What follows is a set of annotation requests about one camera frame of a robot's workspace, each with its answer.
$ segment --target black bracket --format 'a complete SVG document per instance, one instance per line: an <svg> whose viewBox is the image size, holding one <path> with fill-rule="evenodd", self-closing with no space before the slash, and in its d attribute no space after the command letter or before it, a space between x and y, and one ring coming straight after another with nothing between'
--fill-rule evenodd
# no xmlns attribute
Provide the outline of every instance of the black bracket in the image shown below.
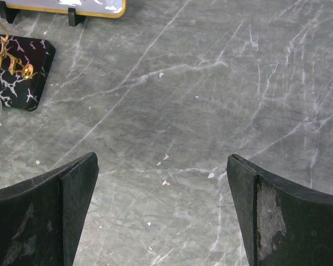
<svg viewBox="0 0 333 266"><path fill-rule="evenodd" d="M20 9L8 8L5 1L0 1L0 17L12 24Z"/></svg>
<svg viewBox="0 0 333 266"><path fill-rule="evenodd" d="M69 7L68 8L68 22L69 26L75 27L79 23L83 22L85 19L85 16L77 15L77 11L75 8Z"/></svg>

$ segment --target yellow trim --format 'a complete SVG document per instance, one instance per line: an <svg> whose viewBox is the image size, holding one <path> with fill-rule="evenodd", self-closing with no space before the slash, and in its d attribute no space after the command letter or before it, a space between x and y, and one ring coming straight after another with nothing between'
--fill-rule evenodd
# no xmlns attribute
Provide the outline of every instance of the yellow trim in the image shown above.
<svg viewBox="0 0 333 266"><path fill-rule="evenodd" d="M77 15L90 16L90 17L101 17L101 18L120 18L123 16L127 7L127 0L122 0L122 10L118 14L104 14L104 13L92 13L92 12L80 12L77 11ZM26 7L26 6L17 6L15 4L7 4L8 8L21 9L21 10L30 10L30 11L41 11L41 12L50 12L50 13L60 13L68 14L68 9L54 9L54 8L41 8L41 7Z"/></svg>

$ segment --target yellow-edged tray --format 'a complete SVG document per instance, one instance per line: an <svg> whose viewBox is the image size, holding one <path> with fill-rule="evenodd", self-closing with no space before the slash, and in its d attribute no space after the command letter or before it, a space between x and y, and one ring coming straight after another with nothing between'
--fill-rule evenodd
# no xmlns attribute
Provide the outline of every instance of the yellow-edged tray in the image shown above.
<svg viewBox="0 0 333 266"><path fill-rule="evenodd" d="M5 0L8 8L68 14L75 8L77 15L119 18L126 10L127 0Z"/></svg>

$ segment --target black stand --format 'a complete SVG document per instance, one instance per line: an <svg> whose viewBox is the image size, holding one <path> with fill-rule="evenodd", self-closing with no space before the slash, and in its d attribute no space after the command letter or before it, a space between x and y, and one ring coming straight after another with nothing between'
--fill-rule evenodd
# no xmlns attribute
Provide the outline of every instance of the black stand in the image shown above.
<svg viewBox="0 0 333 266"><path fill-rule="evenodd" d="M83 22L85 16L77 15L75 8L69 7L68 8L68 22L69 26L75 27L79 23Z"/></svg>
<svg viewBox="0 0 333 266"><path fill-rule="evenodd" d="M229 186L250 266L333 266L333 196L228 158Z"/></svg>
<svg viewBox="0 0 333 266"><path fill-rule="evenodd" d="M8 8L5 1L0 1L0 17L12 24L20 9Z"/></svg>
<svg viewBox="0 0 333 266"><path fill-rule="evenodd" d="M98 177L96 154L0 190L0 265L72 266Z"/></svg>

